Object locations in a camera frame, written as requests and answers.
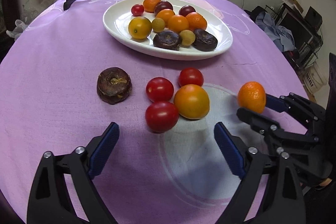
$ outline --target blue gripper pad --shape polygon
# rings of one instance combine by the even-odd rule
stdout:
[[[114,123],[105,133],[90,157],[88,175],[91,180],[101,174],[110,154],[119,139],[119,126]]]
[[[229,135],[231,136],[221,122],[215,125],[214,136],[219,149],[229,165],[232,174],[238,176],[240,179],[243,179],[246,175],[246,171],[244,169],[244,158],[231,138],[238,138],[242,143],[243,141],[239,137],[235,136],[231,136],[230,138]]]
[[[285,102],[277,97],[266,94],[266,107],[275,110],[276,112],[287,112],[288,106]]]

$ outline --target black speaker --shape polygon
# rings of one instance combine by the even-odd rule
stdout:
[[[322,25],[322,17],[321,15],[315,11],[313,7],[310,6],[306,16],[305,20],[315,29],[318,30]]]

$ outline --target plate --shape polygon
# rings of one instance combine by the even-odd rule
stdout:
[[[202,60],[208,59],[227,51],[233,41],[230,29],[217,16],[211,12],[183,0],[166,0],[169,1],[174,8],[175,14],[179,13],[181,7],[192,5],[196,12],[201,14],[208,22],[207,32],[214,35],[218,40],[216,49],[210,52],[202,52],[194,47],[180,47],[179,51],[172,51],[163,48],[154,47],[153,38],[156,35],[152,32],[146,39],[133,39],[128,33],[128,24],[134,18],[131,8],[135,4],[142,4],[144,0],[122,0],[109,7],[103,15],[103,24],[106,30],[121,44],[134,49],[138,52],[148,54],[155,57],[172,59],[172,60]],[[152,21],[154,14],[145,12],[144,17]]]

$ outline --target table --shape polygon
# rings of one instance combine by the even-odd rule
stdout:
[[[191,62],[155,58],[114,40],[103,27],[102,15],[120,0],[77,0],[67,11],[62,8],[64,1],[58,0],[37,17],[0,65],[0,189],[4,196],[25,220],[30,187],[43,152],[70,153],[101,135],[114,121],[120,126],[120,139],[93,182],[116,220],[215,223],[236,190],[238,178],[218,154],[212,129],[189,135],[150,133],[144,121],[149,105],[145,86],[151,78],[162,76],[176,88],[179,71],[194,66],[203,72],[208,92],[222,90],[225,100],[231,100],[230,94],[249,80],[260,82],[274,96],[294,92],[306,97],[291,66],[248,15],[226,0],[186,0],[216,14],[234,37],[232,47],[221,56]],[[96,80],[101,71],[114,66],[130,75],[133,91],[125,102],[111,106],[98,98]],[[215,109],[224,107],[216,104]],[[210,126],[225,118],[221,111],[214,113],[208,115]],[[286,130],[304,132],[285,114],[264,113]],[[184,143],[192,143],[188,147],[193,150],[186,152]],[[199,159],[203,159],[202,166],[195,167],[200,169],[191,170],[189,160]],[[85,217],[69,177],[67,182],[78,215]],[[265,178],[260,182],[248,218],[258,209],[265,182]]]

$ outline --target bucket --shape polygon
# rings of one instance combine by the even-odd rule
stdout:
[[[319,66],[315,62],[308,68],[303,75],[303,83],[311,94],[314,94],[328,83],[327,78],[321,72]]]

